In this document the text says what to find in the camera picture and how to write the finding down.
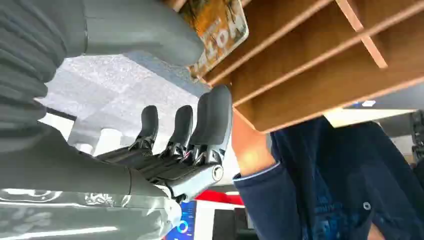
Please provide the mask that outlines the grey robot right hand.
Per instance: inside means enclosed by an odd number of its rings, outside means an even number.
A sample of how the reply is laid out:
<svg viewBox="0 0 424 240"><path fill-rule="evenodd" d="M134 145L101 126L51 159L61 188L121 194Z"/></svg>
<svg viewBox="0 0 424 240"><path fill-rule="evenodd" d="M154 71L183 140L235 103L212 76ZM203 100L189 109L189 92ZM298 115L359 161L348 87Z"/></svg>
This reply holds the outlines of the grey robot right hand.
<svg viewBox="0 0 424 240"><path fill-rule="evenodd" d="M78 152L41 122L39 102L66 58L148 52L190 66L204 51L198 34L159 0L3 0L0 3L0 186L191 200L221 180L232 128L227 86L205 93L193 134L179 131L163 155L141 147Z"/></svg>

